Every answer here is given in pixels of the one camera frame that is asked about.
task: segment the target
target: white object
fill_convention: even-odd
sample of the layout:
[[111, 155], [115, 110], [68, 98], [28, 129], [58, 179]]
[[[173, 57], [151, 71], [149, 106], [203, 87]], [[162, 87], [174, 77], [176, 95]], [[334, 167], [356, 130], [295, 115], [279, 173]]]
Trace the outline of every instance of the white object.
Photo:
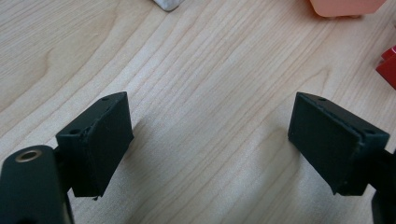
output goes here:
[[154, 0], [165, 11], [172, 11], [177, 8], [184, 0]]

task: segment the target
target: wood grain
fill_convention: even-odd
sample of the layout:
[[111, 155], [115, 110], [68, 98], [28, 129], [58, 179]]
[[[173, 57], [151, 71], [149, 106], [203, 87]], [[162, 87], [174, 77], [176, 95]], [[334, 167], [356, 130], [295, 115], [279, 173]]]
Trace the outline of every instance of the wood grain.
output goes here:
[[375, 71], [396, 2], [326, 20], [302, 0], [0, 1], [0, 162], [128, 91], [135, 140], [77, 223], [372, 223], [287, 140], [295, 92], [391, 134], [396, 91]]

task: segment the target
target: red object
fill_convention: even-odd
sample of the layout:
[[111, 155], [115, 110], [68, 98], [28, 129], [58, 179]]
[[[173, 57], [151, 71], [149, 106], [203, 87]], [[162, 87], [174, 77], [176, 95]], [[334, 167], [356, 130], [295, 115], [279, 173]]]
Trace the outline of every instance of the red object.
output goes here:
[[396, 90], [396, 46], [382, 54], [382, 62], [376, 71]]

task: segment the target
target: light wooden surface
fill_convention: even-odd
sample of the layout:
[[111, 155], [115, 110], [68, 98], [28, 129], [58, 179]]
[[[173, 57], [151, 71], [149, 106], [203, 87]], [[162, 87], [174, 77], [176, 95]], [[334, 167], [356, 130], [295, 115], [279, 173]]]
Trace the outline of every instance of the light wooden surface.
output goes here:
[[326, 20], [305, 0], [0, 1], [0, 162], [128, 91], [135, 140], [79, 223], [372, 223], [333, 196], [287, 139], [295, 92], [391, 134], [396, 91], [375, 71], [396, 44], [396, 1]]

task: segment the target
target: orange object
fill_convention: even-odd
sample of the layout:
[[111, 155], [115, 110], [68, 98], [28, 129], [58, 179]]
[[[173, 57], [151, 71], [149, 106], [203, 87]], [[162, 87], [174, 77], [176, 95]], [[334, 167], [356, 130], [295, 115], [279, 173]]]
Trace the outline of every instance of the orange object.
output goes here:
[[396, 46], [382, 54], [382, 62], [376, 71], [396, 90]]
[[322, 17], [359, 16], [376, 12], [386, 0], [311, 0]]

